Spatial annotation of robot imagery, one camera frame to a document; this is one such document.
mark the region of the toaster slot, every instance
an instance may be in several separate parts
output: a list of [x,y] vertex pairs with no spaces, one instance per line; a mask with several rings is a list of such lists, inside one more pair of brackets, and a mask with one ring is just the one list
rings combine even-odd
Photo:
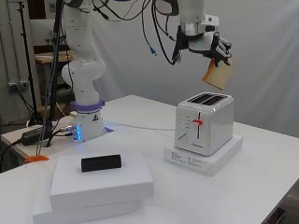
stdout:
[[215,105],[216,103],[220,102],[221,100],[225,99],[226,96],[214,96],[211,99],[205,101],[203,105]]
[[200,95],[200,96],[197,96],[197,97],[195,97],[195,98],[193,98],[193,99],[191,99],[190,101],[189,101],[189,103],[194,103],[194,104],[201,104],[201,103],[203,103],[205,100],[207,100],[207,99],[209,99],[209,98],[211,98],[211,97],[213,97],[214,95],[213,94],[202,94],[202,95]]
[[197,127],[197,139],[199,139],[199,125]]

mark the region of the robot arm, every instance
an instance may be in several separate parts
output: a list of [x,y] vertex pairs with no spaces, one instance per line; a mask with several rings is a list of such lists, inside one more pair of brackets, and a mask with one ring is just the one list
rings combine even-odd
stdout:
[[207,15],[204,11],[204,0],[154,0],[158,12],[165,16],[180,18],[177,32],[177,44],[173,60],[179,61],[180,52],[188,49],[190,52],[202,54],[214,59],[216,66],[220,61],[231,65],[229,52],[232,44],[220,37],[219,18]]
[[[93,81],[103,75],[106,66],[93,47],[92,31],[89,23],[94,4],[104,0],[57,0],[64,1],[64,28],[70,48],[75,52],[75,60],[63,69],[64,81],[73,87],[76,102],[73,108],[77,116],[72,120],[75,141],[88,141],[105,133],[100,110],[104,105]],[[152,9],[166,16],[180,17],[177,44],[173,54],[178,61],[180,51],[188,49],[205,57],[227,64],[230,62],[231,44],[219,35],[219,19],[206,15],[204,0],[152,0]]]

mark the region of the electrical outlet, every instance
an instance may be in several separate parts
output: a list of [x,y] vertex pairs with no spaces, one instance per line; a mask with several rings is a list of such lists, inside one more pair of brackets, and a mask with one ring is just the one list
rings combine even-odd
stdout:
[[26,91],[29,87],[29,82],[25,80],[20,80],[19,87],[21,91]]
[[15,92],[18,90],[18,85],[15,82],[8,82],[8,90],[10,92]]
[[56,12],[56,4],[55,3],[49,3],[49,11]]

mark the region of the toaster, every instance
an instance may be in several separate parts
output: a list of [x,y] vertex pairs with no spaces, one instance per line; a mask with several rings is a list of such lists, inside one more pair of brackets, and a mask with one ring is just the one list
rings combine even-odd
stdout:
[[203,92],[177,107],[175,147],[211,156],[233,137],[234,98]]

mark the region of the white platform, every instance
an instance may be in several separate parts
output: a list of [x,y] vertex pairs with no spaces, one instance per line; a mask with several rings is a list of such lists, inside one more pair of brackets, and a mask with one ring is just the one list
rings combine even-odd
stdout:
[[165,147],[164,159],[205,175],[215,175],[242,148],[242,144],[243,137],[234,135],[231,140],[209,157],[177,147]]
[[[96,151],[98,146],[89,150]],[[81,172],[81,159],[121,154],[122,168]],[[152,196],[150,169],[140,152],[98,150],[87,155],[60,157],[54,171],[50,201],[53,211],[110,203],[127,203]]]
[[108,217],[127,215],[140,208],[141,202],[116,203],[53,212],[50,205],[52,175],[39,177],[33,212],[35,224],[78,224]]

